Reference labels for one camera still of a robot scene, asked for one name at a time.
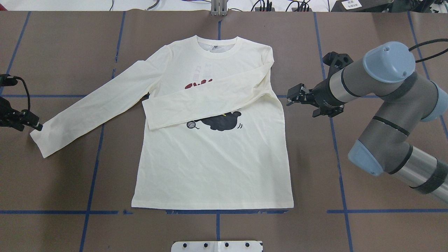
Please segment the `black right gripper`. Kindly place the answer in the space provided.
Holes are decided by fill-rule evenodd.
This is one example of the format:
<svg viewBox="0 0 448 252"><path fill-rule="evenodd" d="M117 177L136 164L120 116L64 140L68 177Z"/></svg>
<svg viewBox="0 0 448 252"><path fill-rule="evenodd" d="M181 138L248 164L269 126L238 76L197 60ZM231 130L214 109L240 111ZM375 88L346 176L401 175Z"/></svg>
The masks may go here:
<svg viewBox="0 0 448 252"><path fill-rule="evenodd" d="M336 99L332 94L327 79L310 90L304 84L298 84L290 88L287 93L287 101L287 106L300 103L317 107L312 113L314 118L318 116L333 118L344 111L344 102Z"/></svg>

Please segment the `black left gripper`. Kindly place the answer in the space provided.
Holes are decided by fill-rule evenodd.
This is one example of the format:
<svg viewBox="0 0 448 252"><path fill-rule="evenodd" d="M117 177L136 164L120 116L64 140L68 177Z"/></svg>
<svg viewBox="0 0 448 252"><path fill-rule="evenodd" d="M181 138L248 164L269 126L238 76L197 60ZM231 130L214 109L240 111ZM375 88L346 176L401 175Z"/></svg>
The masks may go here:
<svg viewBox="0 0 448 252"><path fill-rule="evenodd" d="M0 126L10 127L18 131L23 131L25 126L42 131L43 125L40 124L40 118L30 110L14 110L10 102L0 98Z"/></svg>

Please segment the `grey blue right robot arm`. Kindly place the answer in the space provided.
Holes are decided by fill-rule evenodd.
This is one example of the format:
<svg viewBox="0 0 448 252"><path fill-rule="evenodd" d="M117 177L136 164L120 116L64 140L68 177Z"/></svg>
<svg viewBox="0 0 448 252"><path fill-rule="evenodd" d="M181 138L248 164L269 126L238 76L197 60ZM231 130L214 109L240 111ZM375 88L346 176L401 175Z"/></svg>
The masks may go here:
<svg viewBox="0 0 448 252"><path fill-rule="evenodd" d="M354 61L346 53L329 52L323 59L328 76L314 88L298 84L287 92L288 105L316 107L312 116L330 118L345 104L375 94L383 104L348 153L365 172L390 174L412 190L447 202L447 163L409 144L419 122L447 111L447 93L415 70L411 48L397 41L384 43Z"/></svg>

